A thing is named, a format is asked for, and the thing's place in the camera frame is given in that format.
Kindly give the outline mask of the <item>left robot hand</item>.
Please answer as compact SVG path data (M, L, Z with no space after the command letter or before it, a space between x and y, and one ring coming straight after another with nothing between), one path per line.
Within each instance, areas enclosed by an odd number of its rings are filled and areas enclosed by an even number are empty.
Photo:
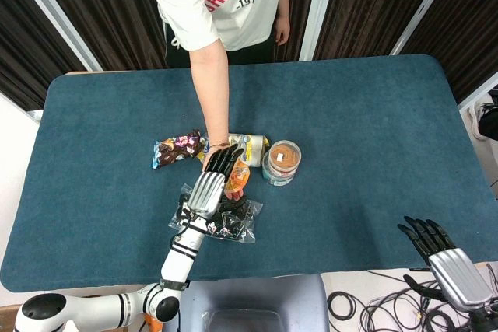
M197 179L188 200L191 212L208 220L217 211L225 185L243 149L237 144L215 151Z

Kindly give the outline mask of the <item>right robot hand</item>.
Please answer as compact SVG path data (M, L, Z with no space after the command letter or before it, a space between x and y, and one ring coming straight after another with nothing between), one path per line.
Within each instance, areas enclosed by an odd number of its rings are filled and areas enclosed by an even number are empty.
M432 296L464 313L491 304L493 291L463 249L457 247L445 229L433 220L405 216L402 231L424 260L440 287Z

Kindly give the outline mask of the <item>person's right hand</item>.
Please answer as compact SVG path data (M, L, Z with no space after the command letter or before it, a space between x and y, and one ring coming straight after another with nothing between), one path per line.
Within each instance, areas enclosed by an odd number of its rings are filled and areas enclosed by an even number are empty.
M205 169L207 168L207 165L209 163L209 160L211 159L212 155L215 152L219 151L220 149L226 149L228 147L229 147L229 143L228 142L222 142L222 143L219 143L219 144L210 145L209 150L206 153L204 161L203 161L202 170L205 171ZM231 193L228 190L225 190L225 195L229 199L232 199L232 200L235 200L235 201L239 201L244 196L244 191L240 190L238 192Z

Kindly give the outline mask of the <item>person's left hand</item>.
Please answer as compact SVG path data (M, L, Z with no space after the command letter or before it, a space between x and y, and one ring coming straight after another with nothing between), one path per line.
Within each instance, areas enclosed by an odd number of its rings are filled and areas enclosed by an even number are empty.
M277 46L286 44L289 39L290 22L288 16L277 16L275 19L275 43Z

